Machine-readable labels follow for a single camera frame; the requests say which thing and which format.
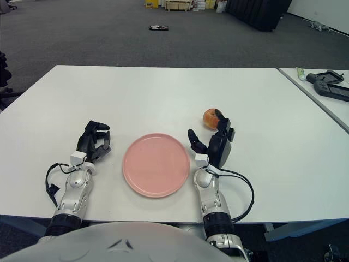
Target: white wall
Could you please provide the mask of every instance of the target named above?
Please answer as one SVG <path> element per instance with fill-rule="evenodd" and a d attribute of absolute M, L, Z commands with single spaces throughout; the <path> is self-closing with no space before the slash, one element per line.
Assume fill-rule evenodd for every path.
<path fill-rule="evenodd" d="M 288 12 L 349 34 L 349 0 L 293 0 Z"/>

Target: tube of toothpaste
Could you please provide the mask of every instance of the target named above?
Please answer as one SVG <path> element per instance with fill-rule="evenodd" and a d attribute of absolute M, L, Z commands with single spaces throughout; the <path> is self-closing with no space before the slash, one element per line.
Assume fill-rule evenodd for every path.
<path fill-rule="evenodd" d="M 304 69 L 300 68 L 300 67 L 296 67 L 296 70 L 297 70 L 298 78 L 301 79 L 302 81 L 304 81 L 306 78 L 305 74 L 304 74 Z"/>

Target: yellow box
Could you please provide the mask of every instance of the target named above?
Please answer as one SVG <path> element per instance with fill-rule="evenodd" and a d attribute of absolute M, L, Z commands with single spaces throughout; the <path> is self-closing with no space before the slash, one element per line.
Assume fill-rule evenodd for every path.
<path fill-rule="evenodd" d="M 206 0 L 205 8 L 214 9 L 215 4 L 216 4 L 216 0 Z"/>
<path fill-rule="evenodd" d="M 158 8 L 158 0 L 146 0 L 146 8 Z"/>

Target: black controller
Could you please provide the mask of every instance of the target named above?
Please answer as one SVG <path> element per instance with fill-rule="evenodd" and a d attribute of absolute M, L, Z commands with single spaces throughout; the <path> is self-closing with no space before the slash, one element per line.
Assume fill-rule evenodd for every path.
<path fill-rule="evenodd" d="M 310 73 L 306 76 L 306 80 L 312 84 L 314 84 L 318 80 L 322 80 L 325 83 L 334 85 L 344 81 L 344 78 L 343 75 L 340 75 L 335 71 L 327 70 L 327 72 L 319 74 Z"/>
<path fill-rule="evenodd" d="M 349 102 L 349 88 L 328 84 L 322 80 L 318 80 L 314 83 L 314 89 L 316 93 L 321 96 Z"/>

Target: robotic arm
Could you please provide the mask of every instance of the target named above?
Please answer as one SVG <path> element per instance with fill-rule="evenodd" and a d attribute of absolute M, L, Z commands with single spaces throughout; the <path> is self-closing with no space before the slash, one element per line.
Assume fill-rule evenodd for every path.
<path fill-rule="evenodd" d="M 70 156 L 70 165 L 56 163 L 47 172 L 62 165 L 68 166 L 70 174 L 65 183 L 65 193 L 54 213 L 51 223 L 46 230 L 45 236 L 59 236 L 80 227 L 86 213 L 88 195 L 93 187 L 92 176 L 96 174 L 93 164 L 95 160 L 103 157 L 111 151 L 109 126 L 102 123 L 89 121 L 85 127 L 85 132 L 79 138 L 76 151 Z M 104 143 L 95 148 L 98 139 L 103 139 Z M 55 193 L 59 190 L 54 184 L 48 187 L 46 176 L 46 191 L 52 201 L 57 206 Z"/>
<path fill-rule="evenodd" d="M 249 261 L 241 239 L 234 234 L 229 208 L 219 191 L 220 168 L 231 150 L 230 142 L 235 135 L 228 118 L 220 115 L 218 131 L 211 137 L 208 148 L 200 142 L 193 130 L 188 130 L 191 149 L 196 152 L 198 171 L 194 174 L 194 185 L 198 191 L 201 214 L 206 232 L 206 241 L 229 256 Z"/>

